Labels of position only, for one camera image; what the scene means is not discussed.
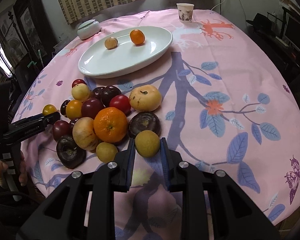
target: oval plate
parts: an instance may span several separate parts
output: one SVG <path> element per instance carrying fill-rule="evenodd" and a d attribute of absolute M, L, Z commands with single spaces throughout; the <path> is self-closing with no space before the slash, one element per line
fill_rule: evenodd
<path fill-rule="evenodd" d="M 130 39 L 130 32 L 141 30 L 146 40 L 136 46 Z M 108 37 L 118 39 L 118 46 L 106 49 L 105 40 Z M 172 43 L 173 36 L 168 30 L 154 26 L 139 26 L 122 30 L 90 46 L 81 56 L 79 71 L 90 77 L 113 78 L 137 71 L 159 59 Z"/>

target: jar lid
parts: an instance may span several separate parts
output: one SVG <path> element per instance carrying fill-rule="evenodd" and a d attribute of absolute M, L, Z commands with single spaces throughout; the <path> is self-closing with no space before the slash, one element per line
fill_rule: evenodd
<path fill-rule="evenodd" d="M 78 30 L 83 29 L 84 27 L 89 26 L 89 25 L 92 24 L 94 21 L 95 21 L 94 19 L 91 19 L 91 20 L 88 20 L 88 21 L 82 23 L 82 24 L 78 27 Z"/>

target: pink tablecloth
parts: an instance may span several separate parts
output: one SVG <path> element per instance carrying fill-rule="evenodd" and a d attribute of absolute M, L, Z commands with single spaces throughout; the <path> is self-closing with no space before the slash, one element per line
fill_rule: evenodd
<path fill-rule="evenodd" d="M 300 205 L 298 106 L 279 71 L 246 34 L 213 11 L 195 10 L 193 18 L 183 24 L 177 10 L 169 9 L 102 22 L 100 33 L 76 38 L 45 67 L 15 120 L 71 98 L 72 81 L 83 78 L 78 60 L 99 39 L 137 26 L 166 28 L 173 44 L 159 60 L 119 78 L 85 78 L 87 84 L 117 85 L 126 95 L 140 84 L 158 87 L 163 102 L 155 113 L 169 148 L 203 171 L 225 170 L 276 224 Z M 71 173 L 58 160 L 50 132 L 23 142 L 22 150 L 45 196 Z M 87 173 L 100 165 L 88 153 L 77 169 Z M 181 194 L 165 189 L 159 156 L 136 155 L 132 188 L 115 194 L 117 238 L 177 239 L 181 203 Z"/>

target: black hat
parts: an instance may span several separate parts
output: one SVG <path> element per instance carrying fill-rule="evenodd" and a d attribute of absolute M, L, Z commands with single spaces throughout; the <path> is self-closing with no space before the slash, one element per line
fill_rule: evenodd
<path fill-rule="evenodd" d="M 246 22 L 251 24 L 258 31 L 263 31 L 269 35 L 275 36 L 275 33 L 271 30 L 271 21 L 260 13 L 256 14 L 253 21 L 247 20 Z"/>

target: paper cup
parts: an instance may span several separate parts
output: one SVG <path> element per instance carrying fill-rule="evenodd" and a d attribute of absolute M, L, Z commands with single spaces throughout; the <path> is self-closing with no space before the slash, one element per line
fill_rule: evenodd
<path fill-rule="evenodd" d="M 181 22 L 191 22 L 194 4 L 177 3 L 177 7 L 178 7 L 178 13 L 179 13 L 179 20 Z"/>

